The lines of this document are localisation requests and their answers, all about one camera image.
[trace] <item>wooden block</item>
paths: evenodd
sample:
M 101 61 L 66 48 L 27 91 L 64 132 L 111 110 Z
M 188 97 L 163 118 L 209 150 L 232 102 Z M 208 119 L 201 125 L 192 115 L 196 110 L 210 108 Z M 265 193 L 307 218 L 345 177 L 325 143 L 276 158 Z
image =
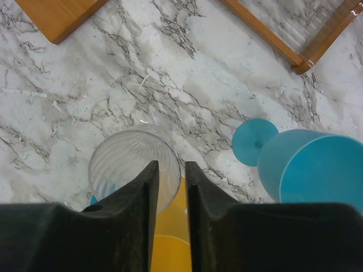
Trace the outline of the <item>wooden block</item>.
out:
M 16 0 L 44 36 L 60 44 L 108 0 Z

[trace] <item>wooden board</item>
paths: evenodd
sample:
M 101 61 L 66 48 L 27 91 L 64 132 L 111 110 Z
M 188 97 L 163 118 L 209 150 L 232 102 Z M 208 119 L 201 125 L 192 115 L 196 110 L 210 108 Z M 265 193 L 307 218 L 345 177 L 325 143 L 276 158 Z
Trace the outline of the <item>wooden board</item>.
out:
M 60 44 L 108 0 L 16 0 L 44 36 Z

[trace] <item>cup rim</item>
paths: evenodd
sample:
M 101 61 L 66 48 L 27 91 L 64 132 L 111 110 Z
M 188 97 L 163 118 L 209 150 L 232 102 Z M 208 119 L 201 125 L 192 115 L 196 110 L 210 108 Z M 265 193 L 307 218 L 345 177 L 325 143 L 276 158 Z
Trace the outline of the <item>cup rim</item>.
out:
M 90 162 L 88 163 L 88 170 L 87 170 L 87 174 L 88 174 L 88 183 L 91 185 L 93 191 L 94 191 L 94 196 L 96 196 L 96 191 L 95 189 L 93 188 L 93 185 L 92 185 L 92 182 L 91 182 L 91 163 L 93 162 L 93 160 L 95 159 L 95 154 L 96 154 L 96 151 L 99 150 L 101 147 L 103 147 L 105 144 L 107 144 L 107 142 L 109 142 L 111 139 L 113 138 L 116 138 L 117 136 L 119 135 L 122 135 L 122 134 L 129 134 L 129 133 L 140 133 L 140 134 L 144 134 L 144 135 L 147 135 L 147 136 L 150 136 L 150 137 L 153 137 L 159 141 L 161 141 L 163 144 L 166 145 L 166 147 L 171 151 L 172 155 L 174 156 L 176 162 L 177 162 L 177 165 L 178 165 L 178 172 L 179 172 L 179 181 L 178 181 L 178 187 L 176 188 L 176 191 L 174 193 L 174 195 L 171 197 L 171 199 L 168 201 L 168 203 L 165 205 L 165 207 L 162 207 L 162 209 L 160 209 L 159 211 L 157 211 L 157 213 L 161 213 L 163 210 L 165 210 L 167 207 L 169 207 L 169 205 L 171 204 L 171 202 L 174 200 L 176 194 L 178 193 L 179 191 L 179 188 L 180 188 L 180 183 L 181 183 L 181 178 L 182 178 L 182 170 L 180 169 L 180 163 L 179 163 L 179 159 L 178 159 L 178 156 L 176 155 L 176 152 L 172 149 L 172 147 L 166 142 L 164 141 L 162 138 L 160 138 L 159 136 L 153 134 L 153 133 L 150 133 L 148 131 L 144 131 L 144 130 L 141 130 L 141 129 L 126 129 L 126 130 L 123 130 L 123 131 L 120 131 L 120 132 L 117 132 L 117 133 L 114 133 L 113 135 L 111 135 L 110 137 L 107 137 L 105 140 L 103 140 L 97 147 L 96 149 L 93 151 L 92 155 L 91 155 L 91 158 L 90 158 Z
M 302 151 L 305 147 L 307 147 L 308 145 L 316 142 L 316 141 L 319 141 L 321 139 L 324 139 L 324 138 L 332 138 L 332 137 L 338 137 L 338 138 L 345 138 L 345 139 L 348 139 L 348 140 L 352 140 L 356 143 L 358 143 L 361 147 L 363 147 L 363 143 L 361 143 L 360 141 L 358 141 L 357 139 L 354 139 L 352 137 L 349 137 L 349 136 L 346 136 L 346 135 L 338 135 L 338 134 L 324 134 L 324 135 L 321 135 L 320 137 L 317 137 L 313 140 L 310 140 L 309 142 L 307 142 L 305 145 L 303 145 L 301 148 L 299 148 L 295 154 L 289 159 L 288 163 L 286 164 L 283 172 L 282 172 L 282 175 L 280 177 L 280 181 L 279 181 L 279 185 L 278 185 L 278 201 L 280 203 L 282 203 L 282 199 L 281 199 L 281 187 L 282 187 L 282 181 L 284 179 L 284 176 L 285 176 L 285 173 L 286 173 L 286 170 L 287 168 L 289 167 L 291 161 L 296 157 L 297 154 L 300 153 L 300 151 Z

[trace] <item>blue cup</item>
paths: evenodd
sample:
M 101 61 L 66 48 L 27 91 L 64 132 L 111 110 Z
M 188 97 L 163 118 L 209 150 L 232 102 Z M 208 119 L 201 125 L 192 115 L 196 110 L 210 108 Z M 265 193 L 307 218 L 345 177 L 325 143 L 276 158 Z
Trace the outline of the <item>blue cup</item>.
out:
M 255 149 L 261 146 L 258 152 L 250 153 L 252 159 L 246 162 L 251 165 L 251 161 L 257 161 L 261 182 L 275 201 L 342 202 L 363 212 L 361 142 L 343 135 L 301 129 L 273 135 L 271 126 L 264 119 L 248 120 L 237 128 L 232 147 L 240 160 L 248 157 L 246 143 L 250 143 L 250 149 L 252 142 Z

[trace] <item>wooden tray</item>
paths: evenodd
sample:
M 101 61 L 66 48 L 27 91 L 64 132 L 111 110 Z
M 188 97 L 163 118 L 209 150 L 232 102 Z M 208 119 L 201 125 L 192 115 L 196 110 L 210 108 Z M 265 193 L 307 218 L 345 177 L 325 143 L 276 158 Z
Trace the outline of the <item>wooden tray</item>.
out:
M 274 50 L 278 51 L 291 64 L 293 71 L 298 75 L 312 68 L 348 24 L 363 11 L 362 0 L 344 0 L 326 23 L 307 42 L 305 48 L 298 53 L 238 0 L 221 1 Z
M 60 44 L 108 0 L 16 0 L 44 36 Z

